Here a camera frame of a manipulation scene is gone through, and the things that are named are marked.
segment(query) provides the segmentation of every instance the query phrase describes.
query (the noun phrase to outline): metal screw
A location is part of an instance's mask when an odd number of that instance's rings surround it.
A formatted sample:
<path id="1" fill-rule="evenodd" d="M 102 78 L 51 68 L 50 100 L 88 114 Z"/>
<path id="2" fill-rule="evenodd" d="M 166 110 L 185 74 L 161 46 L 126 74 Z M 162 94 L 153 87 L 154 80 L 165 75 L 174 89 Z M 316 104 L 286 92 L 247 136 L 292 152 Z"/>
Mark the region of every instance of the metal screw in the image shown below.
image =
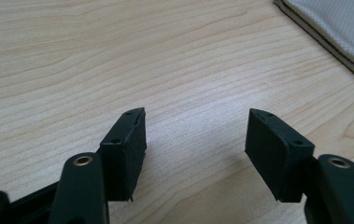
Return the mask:
<path id="1" fill-rule="evenodd" d="M 344 160 L 340 160 L 338 158 L 329 158 L 328 162 L 334 166 L 337 166 L 339 168 L 343 168 L 343 169 L 347 169 L 350 168 L 350 164 L 348 164 L 348 162 L 344 161 Z"/>
<path id="2" fill-rule="evenodd" d="M 82 157 L 76 158 L 74 160 L 74 165 L 76 165 L 76 166 L 84 166 L 84 165 L 89 164 L 91 161 L 92 161 L 92 157 L 82 156 Z"/>

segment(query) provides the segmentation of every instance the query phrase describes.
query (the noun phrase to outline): white fabric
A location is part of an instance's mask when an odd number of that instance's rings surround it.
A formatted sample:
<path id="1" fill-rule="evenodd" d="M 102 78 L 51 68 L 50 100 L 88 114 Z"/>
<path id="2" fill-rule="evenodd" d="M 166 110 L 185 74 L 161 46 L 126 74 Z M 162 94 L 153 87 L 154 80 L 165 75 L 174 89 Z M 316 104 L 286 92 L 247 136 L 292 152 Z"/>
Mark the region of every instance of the white fabric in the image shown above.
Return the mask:
<path id="1" fill-rule="evenodd" d="M 354 65 L 354 0 L 282 1 Z"/>

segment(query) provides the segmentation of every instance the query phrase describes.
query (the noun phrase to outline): fabric edge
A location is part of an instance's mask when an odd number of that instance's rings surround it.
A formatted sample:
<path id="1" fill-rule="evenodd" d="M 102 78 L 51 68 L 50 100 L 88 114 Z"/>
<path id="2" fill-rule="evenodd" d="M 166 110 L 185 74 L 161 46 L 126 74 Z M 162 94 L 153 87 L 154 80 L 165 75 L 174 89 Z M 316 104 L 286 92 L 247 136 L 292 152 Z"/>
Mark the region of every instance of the fabric edge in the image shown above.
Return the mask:
<path id="1" fill-rule="evenodd" d="M 334 45 L 332 45 L 325 37 L 323 37 L 317 30 L 315 30 L 309 23 L 307 23 L 302 17 L 295 13 L 290 7 L 288 7 L 282 0 L 274 0 L 276 6 L 278 6 L 282 12 L 296 22 L 302 29 L 304 29 L 309 35 L 311 35 L 322 47 L 328 50 L 339 62 L 345 65 L 354 74 L 354 62 L 343 55 Z"/>

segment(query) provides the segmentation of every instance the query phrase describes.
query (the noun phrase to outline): wooden table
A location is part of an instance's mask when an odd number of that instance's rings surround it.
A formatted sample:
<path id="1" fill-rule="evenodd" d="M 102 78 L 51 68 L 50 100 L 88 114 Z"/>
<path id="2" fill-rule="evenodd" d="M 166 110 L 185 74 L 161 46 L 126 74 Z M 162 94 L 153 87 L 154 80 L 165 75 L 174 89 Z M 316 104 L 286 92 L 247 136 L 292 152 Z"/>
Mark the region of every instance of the wooden table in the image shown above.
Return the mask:
<path id="1" fill-rule="evenodd" d="M 0 190 L 12 201 L 147 110 L 132 203 L 112 223 L 305 223 L 244 152 L 248 110 L 354 161 L 354 75 L 272 4 L 0 0 Z"/>

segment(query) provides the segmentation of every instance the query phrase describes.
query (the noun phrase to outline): wood grain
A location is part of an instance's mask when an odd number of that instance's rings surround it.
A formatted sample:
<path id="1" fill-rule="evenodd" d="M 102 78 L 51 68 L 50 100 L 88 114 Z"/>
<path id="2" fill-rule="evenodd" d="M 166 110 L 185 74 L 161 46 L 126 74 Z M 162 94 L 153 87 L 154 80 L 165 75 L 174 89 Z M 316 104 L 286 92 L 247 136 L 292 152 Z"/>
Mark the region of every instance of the wood grain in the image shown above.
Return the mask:
<path id="1" fill-rule="evenodd" d="M 354 161 L 354 76 L 270 0 L 0 0 L 0 190 L 12 201 L 147 110 L 112 223 L 305 223 L 244 153 L 248 109 Z"/>

